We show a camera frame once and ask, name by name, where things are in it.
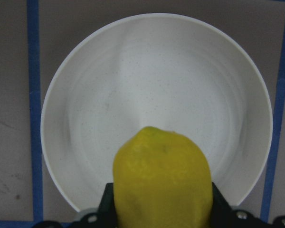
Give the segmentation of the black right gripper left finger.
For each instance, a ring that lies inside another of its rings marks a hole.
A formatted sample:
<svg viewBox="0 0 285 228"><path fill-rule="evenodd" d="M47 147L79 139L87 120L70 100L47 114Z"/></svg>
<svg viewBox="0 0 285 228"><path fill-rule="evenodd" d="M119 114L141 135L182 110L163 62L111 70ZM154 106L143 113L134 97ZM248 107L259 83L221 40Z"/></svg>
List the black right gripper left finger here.
<svg viewBox="0 0 285 228"><path fill-rule="evenodd" d="M116 228L117 214L114 205L114 184L107 183L97 209L97 228Z"/></svg>

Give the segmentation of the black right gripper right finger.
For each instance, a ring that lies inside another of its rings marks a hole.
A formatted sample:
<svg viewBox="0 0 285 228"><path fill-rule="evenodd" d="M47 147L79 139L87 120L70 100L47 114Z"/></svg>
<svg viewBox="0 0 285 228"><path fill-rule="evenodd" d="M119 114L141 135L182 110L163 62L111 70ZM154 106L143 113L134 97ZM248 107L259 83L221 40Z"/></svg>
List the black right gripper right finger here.
<svg viewBox="0 0 285 228"><path fill-rule="evenodd" d="M232 208L226 201L222 193L212 182L213 205L210 214L211 228L229 228Z"/></svg>

